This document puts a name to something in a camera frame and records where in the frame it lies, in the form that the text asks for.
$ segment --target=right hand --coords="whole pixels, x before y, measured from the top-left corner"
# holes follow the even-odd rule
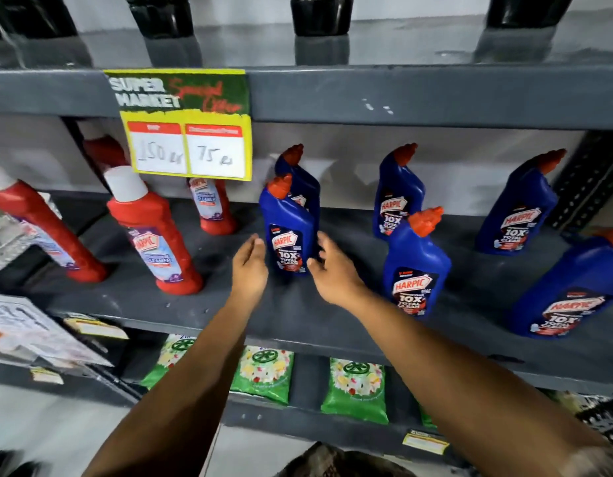
[[[317,241],[324,248],[320,251],[320,257],[324,262],[320,263],[312,257],[306,262],[313,275],[315,287],[327,303],[345,308],[368,289],[359,278],[353,261],[327,234],[318,231]]]

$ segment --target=light blue product label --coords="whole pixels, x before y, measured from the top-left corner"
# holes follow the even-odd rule
[[[166,283],[183,281],[181,266],[158,229],[152,227],[126,229],[132,245],[139,251],[139,255],[157,279]]]
[[[33,244],[42,248],[48,256],[53,258],[57,264],[67,270],[78,270],[79,266],[74,262],[74,259],[64,249],[48,235],[40,226],[29,223],[25,219],[17,218],[22,225],[23,232],[32,238]]]
[[[190,179],[190,190],[200,217],[210,221],[223,220],[223,207],[214,181],[195,177]]]

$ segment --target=left hand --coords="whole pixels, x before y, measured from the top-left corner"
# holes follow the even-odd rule
[[[252,308],[263,296],[269,270],[264,264],[264,241],[252,234],[233,257],[231,296]]]

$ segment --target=bottle label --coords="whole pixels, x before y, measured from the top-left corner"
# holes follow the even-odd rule
[[[537,226],[541,219],[541,208],[528,208],[519,204],[503,219],[500,231],[494,238],[494,249],[501,251],[520,251],[524,248],[530,230]]]
[[[53,258],[53,261],[67,270],[74,271],[79,269],[79,266],[77,266],[70,254],[64,251],[40,226],[29,223],[22,217],[16,217],[16,219],[20,221],[24,234],[32,239],[33,244],[42,248],[48,256]]]
[[[298,204],[300,204],[306,210],[308,210],[308,208],[307,208],[307,198],[305,198],[302,194],[298,194],[297,196],[294,196],[293,194],[289,194],[289,198],[292,201],[295,201]]]
[[[307,269],[304,265],[302,232],[269,224],[269,233],[278,267],[292,273],[305,273]]]
[[[405,197],[393,194],[390,189],[382,189],[380,194],[380,232],[390,236],[404,217],[408,217],[410,202]]]
[[[426,314],[428,298],[437,284],[439,275],[400,266],[395,270],[392,283],[392,302],[409,315]]]
[[[536,335],[562,337],[577,327],[583,317],[602,309],[612,299],[613,296],[590,289],[570,288],[547,306],[542,313],[543,321],[532,324],[530,331]]]
[[[190,179],[190,190],[200,217],[210,221],[223,220],[223,206],[214,181],[195,177]]]
[[[158,229],[154,227],[126,228],[130,242],[148,265],[155,278],[166,283],[183,281],[181,266]]]

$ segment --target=white price box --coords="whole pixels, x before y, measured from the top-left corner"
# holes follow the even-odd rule
[[[185,137],[192,174],[234,179],[245,177],[245,139],[241,127],[187,124]]]
[[[181,126],[163,122],[128,122],[135,169],[140,172],[187,174]]]

